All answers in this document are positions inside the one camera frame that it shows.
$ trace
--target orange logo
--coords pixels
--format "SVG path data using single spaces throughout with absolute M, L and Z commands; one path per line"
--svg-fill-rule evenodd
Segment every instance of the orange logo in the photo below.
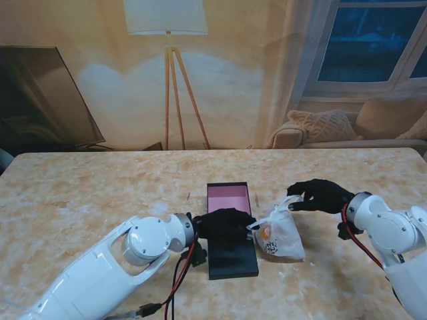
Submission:
M 272 234 L 272 228 L 269 225 L 265 225 L 261 228 L 261 238 L 265 241 L 270 240 Z

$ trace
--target lamp shade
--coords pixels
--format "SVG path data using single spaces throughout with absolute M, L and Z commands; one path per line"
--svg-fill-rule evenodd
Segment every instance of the lamp shade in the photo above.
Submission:
M 203 0 L 123 0 L 131 35 L 207 34 Z

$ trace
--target plastic bag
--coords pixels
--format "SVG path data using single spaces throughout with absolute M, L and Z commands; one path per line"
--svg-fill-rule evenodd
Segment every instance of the plastic bag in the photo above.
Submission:
M 299 195 L 286 197 L 282 203 L 274 206 L 267 217 L 252 223 L 248 229 L 260 226 L 255 230 L 255 238 L 266 253 L 276 257 L 305 259 L 300 234 L 288 210 L 288 205 L 295 202 L 293 200 L 301 201 L 302 198 Z

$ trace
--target marble table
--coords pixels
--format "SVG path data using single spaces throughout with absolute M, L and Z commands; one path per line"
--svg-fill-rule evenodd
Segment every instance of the marble table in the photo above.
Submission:
M 19 306 L 31 305 L 128 217 L 201 215 L 207 183 L 247 181 L 260 218 L 289 185 L 314 177 L 371 191 L 396 209 L 427 199 L 427 164 L 411 149 L 20 155 L 0 177 L 0 318 L 14 319 Z M 306 261 L 272 263 L 259 255 L 259 277 L 217 281 L 207 279 L 207 264 L 190 269 L 176 296 L 177 319 L 409 319 L 381 270 L 337 238 L 337 215 L 301 212 L 294 220 Z M 366 234 L 360 239 L 368 243 Z M 119 311 L 163 301 L 177 257 Z

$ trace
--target black glove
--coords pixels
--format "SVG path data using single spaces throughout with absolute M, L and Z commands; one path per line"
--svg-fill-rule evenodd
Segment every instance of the black glove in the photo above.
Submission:
M 288 188 L 288 195 L 302 195 L 303 202 L 295 202 L 289 206 L 292 211 L 325 211 L 339 213 L 346 203 L 349 203 L 354 194 L 341 188 L 332 181 L 313 179 L 297 182 Z
M 203 239 L 246 239 L 246 227 L 256 221 L 246 212 L 230 209 L 219 209 L 206 215 L 194 217 L 193 225 L 199 238 Z

